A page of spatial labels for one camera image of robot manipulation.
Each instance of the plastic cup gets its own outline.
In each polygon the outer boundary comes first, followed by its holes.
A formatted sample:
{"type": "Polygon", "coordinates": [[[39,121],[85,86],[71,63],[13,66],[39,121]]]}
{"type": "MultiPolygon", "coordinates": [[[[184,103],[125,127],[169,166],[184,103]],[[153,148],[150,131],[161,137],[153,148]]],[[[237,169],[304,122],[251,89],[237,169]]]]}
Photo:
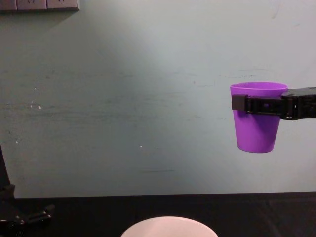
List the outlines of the plastic cup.
{"type": "MultiPolygon", "coordinates": [[[[280,97],[288,86],[278,82],[245,82],[231,85],[232,95],[280,97]]],[[[238,148],[251,153],[273,150],[277,137],[279,116],[253,115],[234,110],[238,148]]]]}
{"type": "Polygon", "coordinates": [[[136,223],[121,237],[218,237],[208,226],[187,218],[162,216],[136,223]]]}

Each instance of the black table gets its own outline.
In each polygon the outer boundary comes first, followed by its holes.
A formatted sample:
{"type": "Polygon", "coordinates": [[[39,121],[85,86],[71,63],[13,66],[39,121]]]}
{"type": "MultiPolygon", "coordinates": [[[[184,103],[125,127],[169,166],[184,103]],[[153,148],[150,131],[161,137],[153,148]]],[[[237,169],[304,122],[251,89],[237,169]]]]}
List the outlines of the black table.
{"type": "Polygon", "coordinates": [[[44,229],[26,237],[120,237],[131,225],[157,216],[200,221],[219,237],[316,237],[316,192],[19,199],[31,213],[56,205],[44,229]]]}

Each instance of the power outlet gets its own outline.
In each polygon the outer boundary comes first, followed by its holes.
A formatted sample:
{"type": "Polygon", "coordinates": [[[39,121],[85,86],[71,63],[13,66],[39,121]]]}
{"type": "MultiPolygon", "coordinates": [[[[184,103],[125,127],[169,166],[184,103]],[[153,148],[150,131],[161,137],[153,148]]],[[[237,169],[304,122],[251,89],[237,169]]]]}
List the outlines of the power outlet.
{"type": "Polygon", "coordinates": [[[0,0],[0,11],[16,11],[16,0],[0,0]]]}
{"type": "Polygon", "coordinates": [[[47,0],[48,9],[79,9],[79,0],[47,0]]]}
{"type": "Polygon", "coordinates": [[[46,0],[17,0],[18,10],[47,9],[46,0]]]}

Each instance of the purple cup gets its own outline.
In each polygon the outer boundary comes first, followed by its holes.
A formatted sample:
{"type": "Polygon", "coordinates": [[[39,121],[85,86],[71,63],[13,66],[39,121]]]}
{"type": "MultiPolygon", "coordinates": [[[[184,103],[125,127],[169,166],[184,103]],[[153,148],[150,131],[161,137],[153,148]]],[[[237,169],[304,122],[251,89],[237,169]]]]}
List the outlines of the purple cup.
{"type": "MultiPolygon", "coordinates": [[[[231,85],[232,95],[280,97],[288,86],[278,82],[245,82],[231,85]]],[[[266,153],[273,150],[280,117],[252,115],[234,110],[238,148],[245,152],[266,153]]]]}

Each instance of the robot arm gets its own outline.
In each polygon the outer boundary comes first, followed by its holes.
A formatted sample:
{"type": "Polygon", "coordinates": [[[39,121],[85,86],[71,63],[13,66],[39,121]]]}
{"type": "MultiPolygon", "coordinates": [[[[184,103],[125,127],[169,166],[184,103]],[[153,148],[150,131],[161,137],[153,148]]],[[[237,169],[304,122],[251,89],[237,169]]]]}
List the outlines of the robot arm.
{"type": "Polygon", "coordinates": [[[233,110],[280,116],[284,120],[316,119],[316,87],[290,89],[279,98],[232,96],[233,110]]]}

